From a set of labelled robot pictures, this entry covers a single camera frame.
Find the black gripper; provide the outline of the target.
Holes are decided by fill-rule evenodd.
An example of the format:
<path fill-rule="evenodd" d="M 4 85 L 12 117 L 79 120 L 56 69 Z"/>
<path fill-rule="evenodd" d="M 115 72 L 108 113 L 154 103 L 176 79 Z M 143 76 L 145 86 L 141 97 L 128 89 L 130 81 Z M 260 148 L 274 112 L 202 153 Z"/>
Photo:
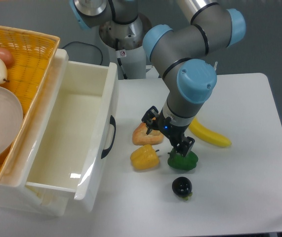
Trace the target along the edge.
<path fill-rule="evenodd" d="M 159 115 L 159 111 L 155 106 L 150 107 L 146 111 L 141 121 L 145 123 L 147 135 L 153 130 L 159 130 L 169 139 L 171 145 L 175 147 L 176 152 L 181 156 L 186 157 L 191 151 L 195 139 L 190 136 L 184 136 L 186 127 L 171 124 L 169 118 Z"/>

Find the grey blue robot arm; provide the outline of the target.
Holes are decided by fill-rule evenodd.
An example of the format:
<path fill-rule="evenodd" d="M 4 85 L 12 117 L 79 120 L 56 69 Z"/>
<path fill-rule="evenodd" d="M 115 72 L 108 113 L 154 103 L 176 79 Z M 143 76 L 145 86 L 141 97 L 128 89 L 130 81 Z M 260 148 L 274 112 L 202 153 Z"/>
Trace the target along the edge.
<path fill-rule="evenodd" d="M 195 141 L 185 136 L 185 130 L 217 82 L 215 69 L 202 57 L 241 41 L 246 23 L 238 10 L 223 9 L 215 0 L 180 0 L 178 5 L 189 21 L 188 27 L 174 31 L 168 25 L 157 25 L 142 34 L 135 0 L 70 1 L 82 27 L 110 23 L 108 35 L 116 50 L 128 50 L 124 45 L 128 40 L 143 46 L 169 95 L 161 110 L 151 107 L 142 121 L 148 132 L 160 131 L 177 153 L 186 156 Z"/>

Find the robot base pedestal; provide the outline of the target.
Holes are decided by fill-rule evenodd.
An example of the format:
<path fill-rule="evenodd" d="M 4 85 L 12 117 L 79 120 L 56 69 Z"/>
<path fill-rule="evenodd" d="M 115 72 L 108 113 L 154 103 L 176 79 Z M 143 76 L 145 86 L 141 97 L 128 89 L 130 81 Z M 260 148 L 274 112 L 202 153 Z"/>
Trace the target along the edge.
<path fill-rule="evenodd" d="M 151 27 L 150 20 L 141 13 L 130 24 L 109 21 L 99 27 L 99 36 L 108 49 L 110 61 L 117 64 L 118 79 L 146 77 L 147 56 L 142 43 Z"/>

